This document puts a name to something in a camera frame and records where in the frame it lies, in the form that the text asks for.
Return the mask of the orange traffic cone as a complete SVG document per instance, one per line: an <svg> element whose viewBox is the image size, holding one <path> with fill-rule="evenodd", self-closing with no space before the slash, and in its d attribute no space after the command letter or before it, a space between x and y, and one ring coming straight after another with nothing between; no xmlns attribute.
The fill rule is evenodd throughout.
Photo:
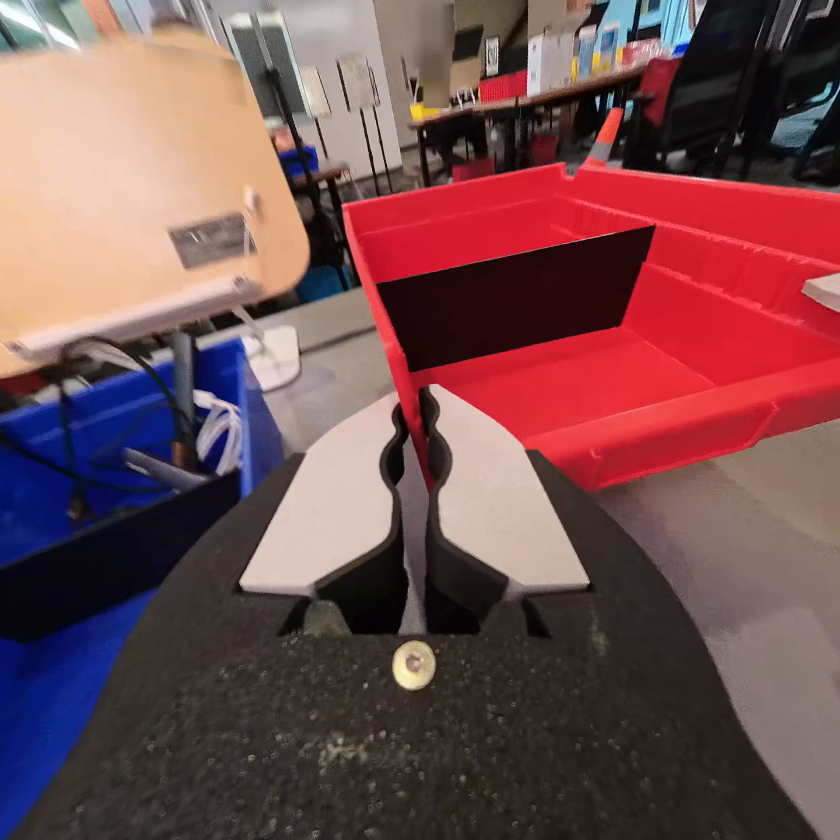
<svg viewBox="0 0 840 840"><path fill-rule="evenodd" d="M623 108L612 108L609 111L588 155L583 162L583 166L607 166L611 158L616 137L623 124L623 117Z"/></svg>

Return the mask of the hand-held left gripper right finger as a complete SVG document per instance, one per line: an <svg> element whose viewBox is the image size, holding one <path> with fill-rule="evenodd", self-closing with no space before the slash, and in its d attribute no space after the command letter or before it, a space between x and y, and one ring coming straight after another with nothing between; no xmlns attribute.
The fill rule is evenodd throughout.
<svg viewBox="0 0 840 840"><path fill-rule="evenodd" d="M425 388L425 432L431 634L477 634L501 604L590 588L538 452L442 385Z"/></svg>

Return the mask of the black office chair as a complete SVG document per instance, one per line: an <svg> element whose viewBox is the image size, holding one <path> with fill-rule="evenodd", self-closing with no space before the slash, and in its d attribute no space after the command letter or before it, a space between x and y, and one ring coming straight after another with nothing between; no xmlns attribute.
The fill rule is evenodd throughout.
<svg viewBox="0 0 840 840"><path fill-rule="evenodd" d="M826 89L837 91L838 69L839 2L779 2L741 123L739 180L770 153L779 121L823 104Z"/></svg>
<svg viewBox="0 0 840 840"><path fill-rule="evenodd" d="M668 172L668 157L682 151L690 174L711 162L729 125L748 60L651 59L633 95L623 168Z"/></svg>

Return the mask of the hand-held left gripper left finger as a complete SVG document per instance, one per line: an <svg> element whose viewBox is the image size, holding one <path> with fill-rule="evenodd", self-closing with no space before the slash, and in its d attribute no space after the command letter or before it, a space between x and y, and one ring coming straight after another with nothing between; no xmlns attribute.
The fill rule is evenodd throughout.
<svg viewBox="0 0 840 840"><path fill-rule="evenodd" d="M320 437L297 461L238 587L331 602L353 634L397 634L405 612L397 489L404 446L395 393Z"/></svg>

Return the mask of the wooden board stand white base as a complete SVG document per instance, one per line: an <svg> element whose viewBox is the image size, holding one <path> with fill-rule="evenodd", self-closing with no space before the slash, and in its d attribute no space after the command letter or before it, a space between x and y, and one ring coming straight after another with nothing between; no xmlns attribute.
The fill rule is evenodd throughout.
<svg viewBox="0 0 840 840"><path fill-rule="evenodd" d="M234 58L190 28L1 66L2 378L294 288L310 244Z"/></svg>

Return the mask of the black bin divider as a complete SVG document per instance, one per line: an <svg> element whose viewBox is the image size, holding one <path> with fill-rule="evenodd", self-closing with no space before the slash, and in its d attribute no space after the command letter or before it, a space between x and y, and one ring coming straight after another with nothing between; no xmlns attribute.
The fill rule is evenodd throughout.
<svg viewBox="0 0 840 840"><path fill-rule="evenodd" d="M656 225L377 286L410 372L622 325Z"/></svg>
<svg viewBox="0 0 840 840"><path fill-rule="evenodd" d="M36 641L159 586L240 498L237 470L2 566L2 638Z"/></svg>

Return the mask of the grey hub with black cable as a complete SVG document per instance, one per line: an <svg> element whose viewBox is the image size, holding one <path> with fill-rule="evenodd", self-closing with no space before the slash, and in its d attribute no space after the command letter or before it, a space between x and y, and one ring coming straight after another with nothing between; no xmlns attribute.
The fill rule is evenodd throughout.
<svg viewBox="0 0 840 840"><path fill-rule="evenodd" d="M196 443L196 407L194 403L194 361L196 345L193 337L183 331L169 334L166 342L172 352L173 387L169 387L156 369L143 357L120 345L122 353L145 371L157 384L168 406L174 428L169 459L143 450L126 448L126 466L175 491L189 491L210 482L200 465Z"/></svg>

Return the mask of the blue plastic bin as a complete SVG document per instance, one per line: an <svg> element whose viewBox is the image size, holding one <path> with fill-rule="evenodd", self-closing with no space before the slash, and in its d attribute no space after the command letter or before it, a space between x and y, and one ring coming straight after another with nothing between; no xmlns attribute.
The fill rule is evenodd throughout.
<svg viewBox="0 0 840 840"><path fill-rule="evenodd" d="M281 437L240 339L199 350L196 386L232 403L242 427L240 496L283 461ZM74 476L60 406L2 415L1 567L135 508L180 495L133 473L126 448L170 454L172 415L143 372L122 374L70 398L75 476L91 480L88 514L70 518ZM154 591L143 592L39 640L1 635L1 837L8 838L87 725L116 657Z"/></svg>

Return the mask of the red plastic bin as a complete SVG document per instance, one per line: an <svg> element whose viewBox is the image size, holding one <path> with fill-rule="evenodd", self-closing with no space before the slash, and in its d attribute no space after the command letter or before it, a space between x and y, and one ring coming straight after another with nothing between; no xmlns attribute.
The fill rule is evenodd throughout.
<svg viewBox="0 0 840 840"><path fill-rule="evenodd" d="M442 385L585 490L838 420L837 192L563 164L343 210L407 425ZM410 372L377 286L656 225L622 325Z"/></svg>

